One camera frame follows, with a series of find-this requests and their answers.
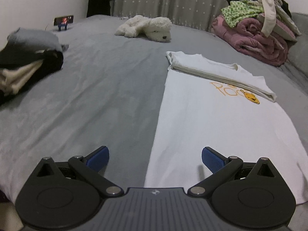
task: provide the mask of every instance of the green checkered cloth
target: green checkered cloth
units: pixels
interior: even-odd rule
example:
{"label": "green checkered cloth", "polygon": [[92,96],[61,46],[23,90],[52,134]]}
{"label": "green checkered cloth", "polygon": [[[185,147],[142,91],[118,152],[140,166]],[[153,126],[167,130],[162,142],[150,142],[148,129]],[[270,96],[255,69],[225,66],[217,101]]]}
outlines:
{"label": "green checkered cloth", "polygon": [[230,5],[221,9],[224,15],[224,20],[231,27],[234,28],[241,20],[248,17],[256,17],[263,13],[263,7],[257,6],[254,2],[249,0],[231,1]]}

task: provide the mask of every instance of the floor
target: floor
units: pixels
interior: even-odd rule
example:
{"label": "floor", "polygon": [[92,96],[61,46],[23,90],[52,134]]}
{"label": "floor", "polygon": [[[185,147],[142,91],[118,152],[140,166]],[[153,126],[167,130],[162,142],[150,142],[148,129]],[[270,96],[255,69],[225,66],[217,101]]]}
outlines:
{"label": "floor", "polygon": [[3,231],[18,231],[23,227],[12,203],[0,203],[0,229]]}

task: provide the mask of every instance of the pink comforter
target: pink comforter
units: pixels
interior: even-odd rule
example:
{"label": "pink comforter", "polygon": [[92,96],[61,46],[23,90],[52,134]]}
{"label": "pink comforter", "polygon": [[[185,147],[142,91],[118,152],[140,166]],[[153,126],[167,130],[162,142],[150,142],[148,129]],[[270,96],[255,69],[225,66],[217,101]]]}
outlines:
{"label": "pink comforter", "polygon": [[230,28],[222,15],[212,23],[214,33],[238,52],[267,64],[280,66],[287,59],[287,43],[275,32],[267,38],[261,33],[262,26],[255,18],[245,18],[235,28]]}

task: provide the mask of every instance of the gray bed sheet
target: gray bed sheet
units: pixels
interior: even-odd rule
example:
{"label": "gray bed sheet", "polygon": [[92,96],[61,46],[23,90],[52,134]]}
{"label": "gray bed sheet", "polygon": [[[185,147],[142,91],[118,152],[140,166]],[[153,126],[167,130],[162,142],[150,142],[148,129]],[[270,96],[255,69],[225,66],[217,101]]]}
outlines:
{"label": "gray bed sheet", "polygon": [[[308,96],[281,70],[243,55],[211,33],[172,26],[171,42],[115,36],[119,18],[94,16],[55,32],[61,71],[0,107],[0,189],[12,200],[42,157],[65,161],[102,145],[110,150],[104,176],[126,189],[142,187],[167,77],[166,51],[202,54],[263,75],[308,151]],[[306,205],[290,227],[307,230]]]}

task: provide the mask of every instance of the stuffed animal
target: stuffed animal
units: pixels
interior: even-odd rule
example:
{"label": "stuffed animal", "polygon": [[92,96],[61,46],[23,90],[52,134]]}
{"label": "stuffed animal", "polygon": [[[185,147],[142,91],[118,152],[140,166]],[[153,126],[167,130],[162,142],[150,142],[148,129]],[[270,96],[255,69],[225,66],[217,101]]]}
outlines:
{"label": "stuffed animal", "polygon": [[144,33],[150,40],[169,42],[171,26],[171,21],[166,17],[147,18],[136,15],[122,24],[115,35],[133,38]]}

